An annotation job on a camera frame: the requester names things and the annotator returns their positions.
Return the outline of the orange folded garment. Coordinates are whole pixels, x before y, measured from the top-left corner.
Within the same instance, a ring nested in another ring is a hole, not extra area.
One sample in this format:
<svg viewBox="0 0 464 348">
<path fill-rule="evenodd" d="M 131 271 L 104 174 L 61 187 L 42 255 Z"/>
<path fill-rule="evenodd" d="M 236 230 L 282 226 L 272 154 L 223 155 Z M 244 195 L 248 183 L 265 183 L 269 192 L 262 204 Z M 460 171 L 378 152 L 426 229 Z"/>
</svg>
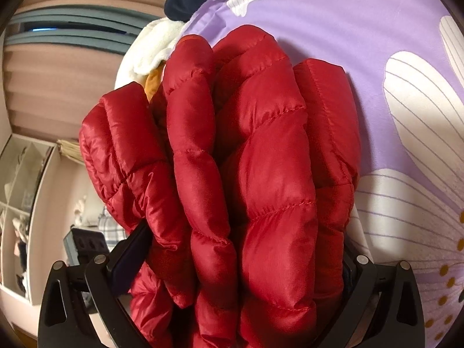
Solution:
<svg viewBox="0 0 464 348">
<path fill-rule="evenodd" d="M 151 101 L 152 97 L 156 94 L 156 92 L 158 91 L 160 87 L 163 74 L 164 74 L 165 65 L 166 65 L 166 62 L 161 61 L 158 67 L 152 69 L 146 78 L 144 91 L 146 93 L 148 101 Z"/>
</svg>

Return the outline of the straw yellow broom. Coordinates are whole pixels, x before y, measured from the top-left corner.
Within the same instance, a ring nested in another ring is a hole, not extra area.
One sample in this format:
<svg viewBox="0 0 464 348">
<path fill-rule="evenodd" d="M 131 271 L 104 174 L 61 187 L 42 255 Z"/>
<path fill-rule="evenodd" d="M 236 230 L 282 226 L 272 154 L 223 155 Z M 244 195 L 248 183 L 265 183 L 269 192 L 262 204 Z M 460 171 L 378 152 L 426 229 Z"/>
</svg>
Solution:
<svg viewBox="0 0 464 348">
<path fill-rule="evenodd" d="M 57 140 L 57 146 L 62 156 L 77 164 L 84 165 L 79 142 L 75 140 L 59 139 Z"/>
</svg>

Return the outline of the red puffer jacket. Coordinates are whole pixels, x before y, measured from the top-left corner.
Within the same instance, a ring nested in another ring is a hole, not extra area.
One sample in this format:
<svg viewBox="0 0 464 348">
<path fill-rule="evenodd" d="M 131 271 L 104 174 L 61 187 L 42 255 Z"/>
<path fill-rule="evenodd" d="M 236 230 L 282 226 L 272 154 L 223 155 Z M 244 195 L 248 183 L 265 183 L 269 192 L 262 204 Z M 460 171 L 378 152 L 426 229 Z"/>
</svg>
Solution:
<svg viewBox="0 0 464 348">
<path fill-rule="evenodd" d="M 359 180 L 342 67 L 252 26 L 182 37 L 158 91 L 105 94 L 80 150 L 110 215 L 147 222 L 131 316 L 153 347 L 304 347 L 342 298 Z"/>
</svg>

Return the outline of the plaid grey pillow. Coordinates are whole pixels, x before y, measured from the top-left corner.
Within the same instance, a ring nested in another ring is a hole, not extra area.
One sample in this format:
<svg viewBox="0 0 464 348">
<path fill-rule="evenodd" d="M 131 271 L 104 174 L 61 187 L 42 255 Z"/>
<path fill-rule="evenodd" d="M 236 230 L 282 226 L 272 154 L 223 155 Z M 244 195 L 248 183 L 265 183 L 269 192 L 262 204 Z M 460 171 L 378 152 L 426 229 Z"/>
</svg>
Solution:
<svg viewBox="0 0 464 348">
<path fill-rule="evenodd" d="M 118 224 L 108 212 L 107 208 L 104 207 L 103 211 L 98 217 L 97 227 L 105 237 L 105 242 L 110 251 L 116 247 L 116 245 L 125 239 L 127 239 L 126 230 Z"/>
</svg>

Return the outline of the white wall shelf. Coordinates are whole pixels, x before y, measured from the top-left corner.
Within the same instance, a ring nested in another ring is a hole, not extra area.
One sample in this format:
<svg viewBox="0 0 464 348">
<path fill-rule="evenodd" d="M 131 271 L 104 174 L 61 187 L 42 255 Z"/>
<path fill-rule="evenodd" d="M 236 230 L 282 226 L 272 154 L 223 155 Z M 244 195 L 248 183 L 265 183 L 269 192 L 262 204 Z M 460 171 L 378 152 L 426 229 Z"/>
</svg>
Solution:
<svg viewBox="0 0 464 348">
<path fill-rule="evenodd" d="M 48 276 L 43 242 L 57 145 L 11 134 L 1 152 L 1 288 L 37 306 Z"/>
</svg>

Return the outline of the teal window curtain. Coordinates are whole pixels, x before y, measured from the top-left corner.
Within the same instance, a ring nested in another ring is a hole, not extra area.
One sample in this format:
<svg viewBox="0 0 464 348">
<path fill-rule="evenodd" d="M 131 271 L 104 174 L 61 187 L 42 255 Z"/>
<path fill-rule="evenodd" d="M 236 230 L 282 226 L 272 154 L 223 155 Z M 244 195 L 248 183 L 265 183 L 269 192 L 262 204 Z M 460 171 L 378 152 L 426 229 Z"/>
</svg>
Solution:
<svg viewBox="0 0 464 348">
<path fill-rule="evenodd" d="M 110 6 L 51 6 L 17 13 L 6 26 L 5 45 L 77 46 L 124 55 L 142 29 L 158 17 Z"/>
</svg>

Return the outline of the purple floral bed sheet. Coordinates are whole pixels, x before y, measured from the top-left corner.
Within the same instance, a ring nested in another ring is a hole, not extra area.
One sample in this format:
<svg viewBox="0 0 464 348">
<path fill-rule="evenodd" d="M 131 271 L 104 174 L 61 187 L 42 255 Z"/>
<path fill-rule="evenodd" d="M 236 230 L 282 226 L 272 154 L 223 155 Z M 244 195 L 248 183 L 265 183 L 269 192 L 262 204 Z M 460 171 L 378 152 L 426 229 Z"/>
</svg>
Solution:
<svg viewBox="0 0 464 348">
<path fill-rule="evenodd" d="M 362 165 L 348 238 L 414 271 L 428 347 L 463 345 L 463 0 L 208 0 L 189 34 L 243 24 L 292 61 L 339 64 L 356 94 Z"/>
</svg>

